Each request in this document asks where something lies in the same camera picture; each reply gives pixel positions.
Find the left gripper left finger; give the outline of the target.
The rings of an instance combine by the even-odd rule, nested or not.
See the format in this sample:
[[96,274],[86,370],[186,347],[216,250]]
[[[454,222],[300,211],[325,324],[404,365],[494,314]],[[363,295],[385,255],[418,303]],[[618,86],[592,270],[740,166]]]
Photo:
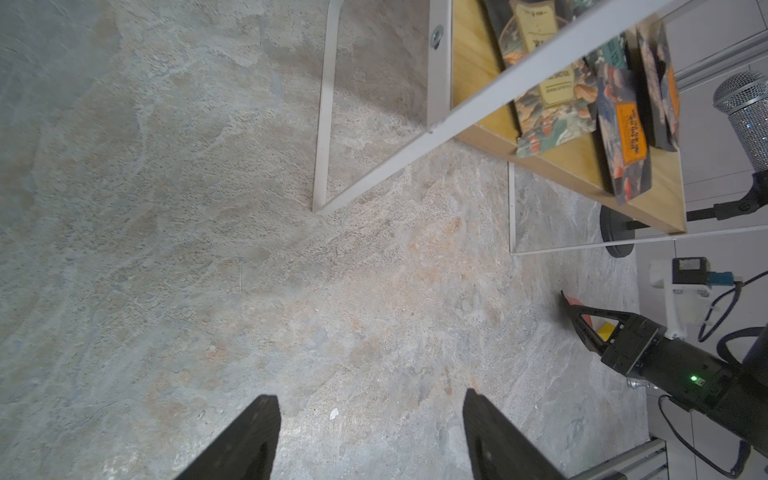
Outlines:
[[280,427],[278,397],[258,396],[177,479],[269,479]]

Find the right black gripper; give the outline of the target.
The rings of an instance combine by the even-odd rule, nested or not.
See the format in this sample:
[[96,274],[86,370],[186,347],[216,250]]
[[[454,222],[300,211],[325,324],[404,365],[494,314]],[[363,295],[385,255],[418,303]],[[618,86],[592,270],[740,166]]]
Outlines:
[[593,353],[627,378],[646,380],[670,395],[683,408],[713,408],[735,381],[735,369],[724,361],[681,340],[665,336],[666,328],[641,315],[584,305],[591,316],[617,322],[604,342],[575,307],[560,298],[574,330]]

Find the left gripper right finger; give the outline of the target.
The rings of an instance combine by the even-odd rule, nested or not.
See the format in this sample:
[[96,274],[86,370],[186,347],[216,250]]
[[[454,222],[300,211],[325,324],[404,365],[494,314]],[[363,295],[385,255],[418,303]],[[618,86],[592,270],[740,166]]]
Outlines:
[[565,479],[484,395],[468,389],[462,414],[474,479]]

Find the red tea bag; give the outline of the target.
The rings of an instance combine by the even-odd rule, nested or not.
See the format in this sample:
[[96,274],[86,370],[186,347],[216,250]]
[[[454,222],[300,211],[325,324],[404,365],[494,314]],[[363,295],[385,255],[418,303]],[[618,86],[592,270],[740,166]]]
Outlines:
[[570,307],[575,307],[578,310],[579,317],[590,327],[594,328],[594,321],[590,314],[586,313],[583,310],[584,304],[576,297],[566,295],[565,296],[567,304]]

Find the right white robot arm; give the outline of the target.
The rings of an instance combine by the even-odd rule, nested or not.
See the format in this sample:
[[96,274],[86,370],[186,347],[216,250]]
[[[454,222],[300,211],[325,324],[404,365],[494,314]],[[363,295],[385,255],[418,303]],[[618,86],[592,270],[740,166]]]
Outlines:
[[645,380],[686,411],[696,410],[767,454],[767,368],[746,360],[737,366],[680,339],[633,312],[561,304],[582,343],[603,364]]

